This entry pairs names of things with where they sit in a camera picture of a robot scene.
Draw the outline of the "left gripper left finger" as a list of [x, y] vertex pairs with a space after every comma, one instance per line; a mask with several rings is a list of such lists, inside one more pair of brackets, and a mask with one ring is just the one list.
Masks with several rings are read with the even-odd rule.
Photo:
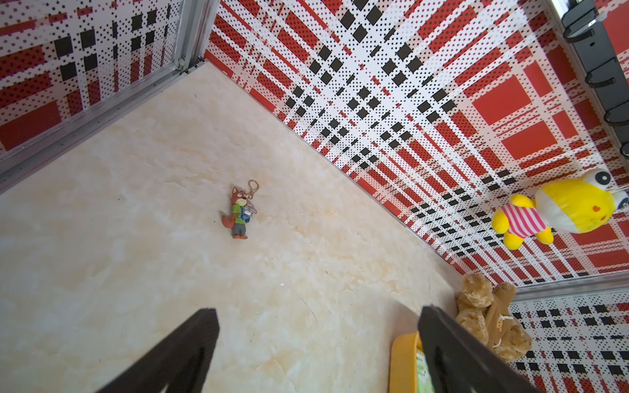
[[200, 392], [219, 338], [215, 309], [200, 309], [101, 392]]

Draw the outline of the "green tissue pack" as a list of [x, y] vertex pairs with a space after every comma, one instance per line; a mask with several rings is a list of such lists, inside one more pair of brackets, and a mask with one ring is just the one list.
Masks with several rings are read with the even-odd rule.
[[422, 350], [416, 350], [417, 393], [434, 393], [429, 367]]

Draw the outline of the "yellow plastic storage box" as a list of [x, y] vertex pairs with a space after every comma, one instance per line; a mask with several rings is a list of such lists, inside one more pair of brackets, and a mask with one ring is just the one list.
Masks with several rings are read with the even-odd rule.
[[419, 333], [397, 337], [391, 345], [389, 393], [414, 393], [418, 391], [417, 353], [423, 347]]

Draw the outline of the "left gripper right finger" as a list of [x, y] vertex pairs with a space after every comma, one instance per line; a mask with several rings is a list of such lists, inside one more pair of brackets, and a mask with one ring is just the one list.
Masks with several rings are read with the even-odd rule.
[[441, 308], [425, 306], [418, 331], [435, 392], [537, 392]]

